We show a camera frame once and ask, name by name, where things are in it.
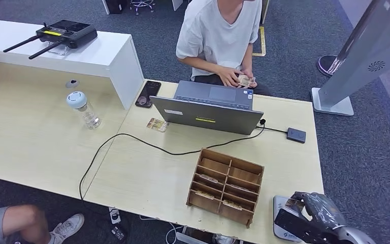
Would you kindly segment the person's right hand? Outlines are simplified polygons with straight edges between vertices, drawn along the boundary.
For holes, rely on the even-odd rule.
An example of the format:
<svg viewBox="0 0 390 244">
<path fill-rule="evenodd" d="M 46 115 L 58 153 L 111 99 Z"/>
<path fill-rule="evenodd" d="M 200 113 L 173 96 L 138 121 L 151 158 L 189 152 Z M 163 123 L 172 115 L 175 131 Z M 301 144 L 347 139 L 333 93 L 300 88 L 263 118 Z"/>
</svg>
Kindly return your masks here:
<svg viewBox="0 0 390 244">
<path fill-rule="evenodd" d="M 224 67 L 224 66 L 216 66 L 214 71 L 216 75 L 219 76 L 224 86 L 229 87 L 240 87 L 238 76 L 243 74 L 242 71 L 237 69 Z"/>
</svg>

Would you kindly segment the person's left hand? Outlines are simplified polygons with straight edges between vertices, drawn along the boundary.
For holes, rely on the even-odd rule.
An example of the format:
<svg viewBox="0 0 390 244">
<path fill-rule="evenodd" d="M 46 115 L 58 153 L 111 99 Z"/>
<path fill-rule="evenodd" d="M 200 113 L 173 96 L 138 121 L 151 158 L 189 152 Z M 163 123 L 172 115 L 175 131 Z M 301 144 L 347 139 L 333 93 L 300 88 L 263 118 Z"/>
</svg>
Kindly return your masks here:
<svg viewBox="0 0 390 244">
<path fill-rule="evenodd" d="M 246 75 L 250 81 L 249 88 L 256 88 L 258 86 L 256 82 L 256 78 L 254 77 L 254 74 L 252 72 L 252 68 L 246 68 L 241 70 L 244 75 Z"/>
</svg>

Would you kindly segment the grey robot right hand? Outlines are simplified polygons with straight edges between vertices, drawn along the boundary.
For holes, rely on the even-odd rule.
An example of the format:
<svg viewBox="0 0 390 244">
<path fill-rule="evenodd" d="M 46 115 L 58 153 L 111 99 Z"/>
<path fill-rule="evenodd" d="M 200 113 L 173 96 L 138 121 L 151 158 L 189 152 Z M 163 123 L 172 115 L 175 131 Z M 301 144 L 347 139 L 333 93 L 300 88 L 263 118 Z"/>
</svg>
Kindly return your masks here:
<svg viewBox="0 0 390 244">
<path fill-rule="evenodd" d="M 346 220 L 332 199 L 325 194 L 294 192 L 291 199 L 304 203 L 311 222 L 322 229 L 334 230 L 346 225 Z"/>
</svg>

